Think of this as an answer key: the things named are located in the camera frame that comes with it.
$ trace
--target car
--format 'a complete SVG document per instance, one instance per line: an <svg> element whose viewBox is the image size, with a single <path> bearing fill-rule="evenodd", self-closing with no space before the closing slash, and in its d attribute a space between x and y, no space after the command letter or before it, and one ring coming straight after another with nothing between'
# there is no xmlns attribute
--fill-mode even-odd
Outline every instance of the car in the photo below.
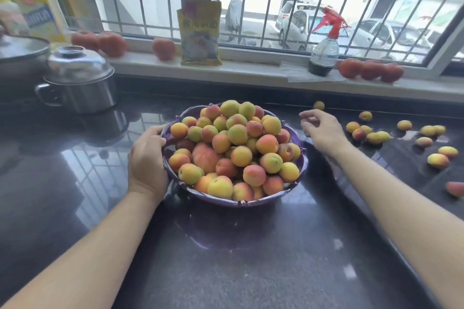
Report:
<svg viewBox="0 0 464 309"><path fill-rule="evenodd" d="M282 7L282 9L279 12L279 15L277 15L277 20L275 21L275 28L277 30L280 30L282 28L282 21L290 16L291 13L291 8L293 5L293 0L288 0ZM322 10L325 7L325 5L319 5L319 8ZM314 4L310 1L307 0L297 0L295 3L295 11L297 10L316 10L317 4Z"/></svg>
<svg viewBox="0 0 464 309"><path fill-rule="evenodd" d="M427 29L420 28L419 31L424 31L424 37L426 38L427 42L434 45L443 33L444 27L429 26ZM464 58L464 47L462 47L460 51L457 52L456 58Z"/></svg>
<svg viewBox="0 0 464 309"><path fill-rule="evenodd" d="M288 30L287 40L285 41L285 33L287 32L289 17L285 18L282 21L282 27L279 33L279 45L288 48L291 50L299 50L304 52L312 52L315 44L308 44L305 46L306 39L308 37L308 30L311 27L311 23L314 18L313 28L321 22L324 14L322 11L315 10L298 10L293 14L291 19L290 28ZM332 26L323 26L315 32L312 32L309 38L309 42L319 43L325 39L328 35L328 32L332 29ZM340 34L338 37L338 44L340 46L340 54L345 54L346 46L350 40L349 34L345 28L340 29ZM359 49L350 48L347 52L347 56L357 56Z"/></svg>
<svg viewBox="0 0 464 309"><path fill-rule="evenodd" d="M382 19L364 19L359 23L359 28L354 33L356 26L359 22L353 23L352 28L348 31L353 38L353 41L359 47L369 48L372 39L374 42L372 44L372 49L369 50L367 57L372 59L382 59L389 61L403 61L405 53L399 53L398 51L407 52L411 50L411 47L421 36L421 32L410 25L407 25L403 32L399 34L400 30L403 28L404 23L399 21L389 21L386 20L382 25ZM412 49L414 53L418 54L409 54L405 59L406 62L421 63L425 55L432 48L432 45L426 40L425 37L421 37L417 44ZM361 55L364 57L366 51L361 51Z"/></svg>

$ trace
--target metal lid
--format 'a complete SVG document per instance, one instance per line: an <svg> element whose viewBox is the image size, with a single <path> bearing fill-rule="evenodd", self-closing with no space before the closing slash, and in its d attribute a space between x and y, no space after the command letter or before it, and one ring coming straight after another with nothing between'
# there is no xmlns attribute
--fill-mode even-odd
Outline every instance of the metal lid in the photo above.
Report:
<svg viewBox="0 0 464 309"><path fill-rule="evenodd" d="M49 49L50 43L45 39L0 34L0 63L38 56Z"/></svg>
<svg viewBox="0 0 464 309"><path fill-rule="evenodd" d="M99 53L78 46L58 48L48 59L45 80L55 84L85 84L113 74L114 68Z"/></svg>

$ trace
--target forearm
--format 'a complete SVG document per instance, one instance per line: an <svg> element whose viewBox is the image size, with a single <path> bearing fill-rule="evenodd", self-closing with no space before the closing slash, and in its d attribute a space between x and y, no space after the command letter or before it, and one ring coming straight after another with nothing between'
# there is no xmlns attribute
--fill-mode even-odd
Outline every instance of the forearm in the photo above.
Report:
<svg viewBox="0 0 464 309"><path fill-rule="evenodd" d="M355 147L334 158L442 305L464 308L464 223Z"/></svg>
<svg viewBox="0 0 464 309"><path fill-rule="evenodd" d="M4 308L111 308L157 205L149 195L128 193Z"/></svg>

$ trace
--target red tomato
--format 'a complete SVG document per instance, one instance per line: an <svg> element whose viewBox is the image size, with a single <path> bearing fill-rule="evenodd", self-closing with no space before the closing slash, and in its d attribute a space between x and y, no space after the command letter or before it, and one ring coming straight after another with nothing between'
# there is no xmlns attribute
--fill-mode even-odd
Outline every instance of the red tomato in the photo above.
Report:
<svg viewBox="0 0 464 309"><path fill-rule="evenodd" d="M93 50L95 52L100 50L98 45L98 37L93 32L80 31L73 33L71 36L71 43L84 47L85 49Z"/></svg>
<svg viewBox="0 0 464 309"><path fill-rule="evenodd" d="M175 44L171 39L154 39L152 49L153 53L161 61L171 60L175 55Z"/></svg>
<svg viewBox="0 0 464 309"><path fill-rule="evenodd" d="M393 83L403 77L404 70L397 64L386 64L385 73L382 75L380 80L386 83Z"/></svg>
<svg viewBox="0 0 464 309"><path fill-rule="evenodd" d="M123 36L113 32L101 32L98 35L100 49L110 58L118 58L126 53L127 45Z"/></svg>
<svg viewBox="0 0 464 309"><path fill-rule="evenodd" d="M385 73L385 66L378 60L364 61L364 67L361 72L361 77L368 81L376 79Z"/></svg>
<svg viewBox="0 0 464 309"><path fill-rule="evenodd" d="M338 70L344 78L355 78L363 70L364 64L358 59L345 59L340 63Z"/></svg>
<svg viewBox="0 0 464 309"><path fill-rule="evenodd" d="M464 196L464 183L463 182L448 182L446 190L455 197Z"/></svg>

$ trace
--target yellow package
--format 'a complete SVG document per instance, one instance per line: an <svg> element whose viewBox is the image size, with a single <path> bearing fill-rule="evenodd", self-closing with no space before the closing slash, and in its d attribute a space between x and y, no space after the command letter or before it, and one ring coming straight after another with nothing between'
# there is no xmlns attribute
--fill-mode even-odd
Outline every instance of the yellow package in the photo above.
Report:
<svg viewBox="0 0 464 309"><path fill-rule="evenodd" d="M181 31L181 64L222 65L218 55L220 1L188 1L177 10Z"/></svg>

